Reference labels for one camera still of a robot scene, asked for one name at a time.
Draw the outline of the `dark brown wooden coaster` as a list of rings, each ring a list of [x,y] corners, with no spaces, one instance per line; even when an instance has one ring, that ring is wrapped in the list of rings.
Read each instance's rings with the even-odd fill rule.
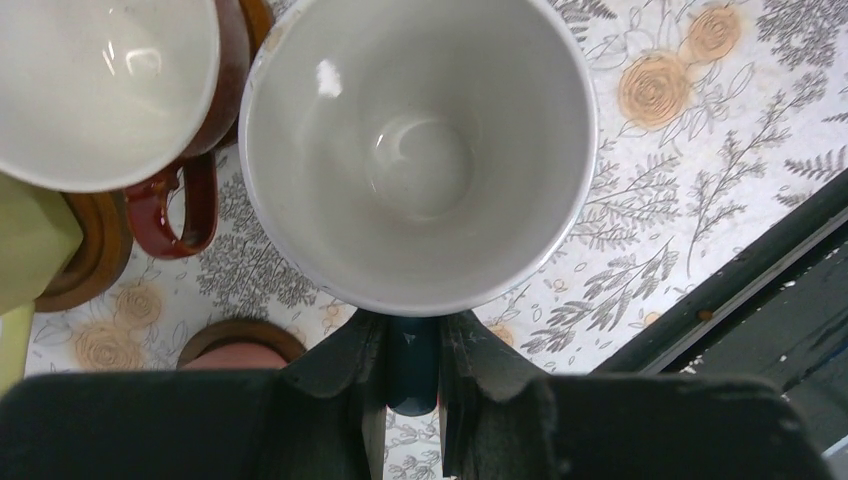
[[[274,24],[273,10],[265,0],[240,0],[240,8],[245,20],[249,40],[251,65]],[[224,137],[216,145],[216,149],[227,148],[237,142],[238,116]]]
[[[124,272],[133,248],[122,193],[65,193],[63,197],[83,239],[64,270],[35,299],[40,313],[69,310],[104,293]]]

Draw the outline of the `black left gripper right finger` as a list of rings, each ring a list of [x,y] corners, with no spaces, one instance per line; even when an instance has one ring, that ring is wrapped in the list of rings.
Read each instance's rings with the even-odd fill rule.
[[[552,375],[472,313],[439,323],[443,470],[460,479],[829,479],[771,385]]]

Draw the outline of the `blue floral mug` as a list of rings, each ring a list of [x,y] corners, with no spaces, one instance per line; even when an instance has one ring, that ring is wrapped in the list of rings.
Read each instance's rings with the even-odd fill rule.
[[[438,398],[431,322],[562,245],[598,143],[585,56],[547,1],[297,1],[241,103],[259,222],[317,287],[393,323],[387,405]]]

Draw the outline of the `pink mug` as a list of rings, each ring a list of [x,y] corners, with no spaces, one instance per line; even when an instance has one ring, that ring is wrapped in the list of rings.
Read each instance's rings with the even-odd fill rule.
[[[282,369],[288,362],[271,348],[247,342],[217,347],[181,367],[182,370]]]

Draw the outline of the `yellow mug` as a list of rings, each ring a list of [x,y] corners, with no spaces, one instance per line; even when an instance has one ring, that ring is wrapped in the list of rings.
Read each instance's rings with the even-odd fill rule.
[[[1,176],[1,391],[24,375],[35,300],[83,239],[63,196]]]

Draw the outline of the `white cream cup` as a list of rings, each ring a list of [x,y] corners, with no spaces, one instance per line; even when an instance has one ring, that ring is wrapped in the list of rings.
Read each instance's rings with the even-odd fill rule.
[[[122,191],[140,247],[179,259],[217,224],[214,148],[251,65],[237,1],[5,1],[1,170]]]

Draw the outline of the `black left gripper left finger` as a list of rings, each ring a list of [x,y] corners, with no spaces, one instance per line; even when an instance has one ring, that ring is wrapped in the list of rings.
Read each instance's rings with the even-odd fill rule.
[[[386,333],[360,311],[282,369],[29,377],[1,400],[1,475],[378,479]]]

